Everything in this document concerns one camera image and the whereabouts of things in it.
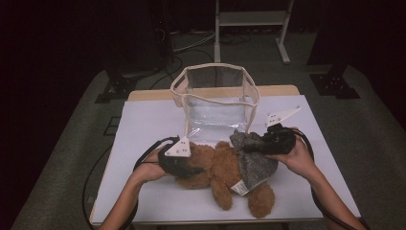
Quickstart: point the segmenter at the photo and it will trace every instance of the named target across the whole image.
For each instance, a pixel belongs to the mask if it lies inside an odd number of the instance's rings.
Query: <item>metal stand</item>
[[[143,78],[125,78],[122,73],[117,70],[116,66],[107,64],[106,70],[110,81],[104,88],[104,91],[99,94],[95,104],[108,104],[110,100],[125,100],[129,93],[135,90],[135,86],[139,79]]]
[[[286,11],[232,11],[220,12],[219,0],[215,0],[214,62],[221,62],[220,27],[225,26],[269,26],[282,25],[281,37],[276,39],[283,63],[290,63],[284,48],[284,38],[289,24],[294,0],[289,1]]]
[[[346,63],[334,64],[327,74],[312,74],[311,80],[321,96],[335,96],[337,99],[359,99],[355,89],[349,87],[343,78]]]

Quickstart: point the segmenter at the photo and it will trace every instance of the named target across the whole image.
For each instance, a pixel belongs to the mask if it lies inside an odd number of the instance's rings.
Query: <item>plush toy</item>
[[[186,165],[202,171],[189,177],[176,177],[176,182],[187,189],[211,186],[218,206],[230,210],[233,196],[237,196],[232,187],[242,179],[236,150],[227,142],[219,142],[215,148],[191,143],[191,153]],[[261,182],[244,196],[248,198],[248,208],[255,218],[260,219],[271,213],[275,195],[267,181]]]

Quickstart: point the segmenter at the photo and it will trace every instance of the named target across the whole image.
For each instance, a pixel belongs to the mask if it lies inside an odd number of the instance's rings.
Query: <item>teddy bear leg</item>
[[[271,213],[275,203],[275,194],[268,183],[260,184],[248,195],[248,207],[255,218],[263,218]]]
[[[220,180],[213,179],[211,185],[213,197],[217,205],[223,210],[230,210],[233,205],[233,198],[226,184],[221,183]]]

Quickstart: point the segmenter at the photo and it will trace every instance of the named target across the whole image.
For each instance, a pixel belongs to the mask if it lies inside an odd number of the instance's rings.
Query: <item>white shelf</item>
[[[218,15],[219,26],[283,25],[286,11],[234,11]]]

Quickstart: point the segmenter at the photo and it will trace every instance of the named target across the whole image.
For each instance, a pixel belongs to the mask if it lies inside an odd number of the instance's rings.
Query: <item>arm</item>
[[[119,229],[134,209],[141,187],[148,181],[157,180],[166,174],[160,166],[147,163],[158,162],[158,151],[158,149],[154,150],[145,160],[146,163],[140,165],[128,178],[119,198],[101,224],[100,230]]]
[[[314,164],[305,143],[296,138],[296,146],[287,155],[267,155],[268,158],[284,163],[287,168],[306,179],[322,205],[332,215],[355,229],[366,229],[336,194],[319,168]],[[329,218],[325,218],[328,229],[343,229]]]

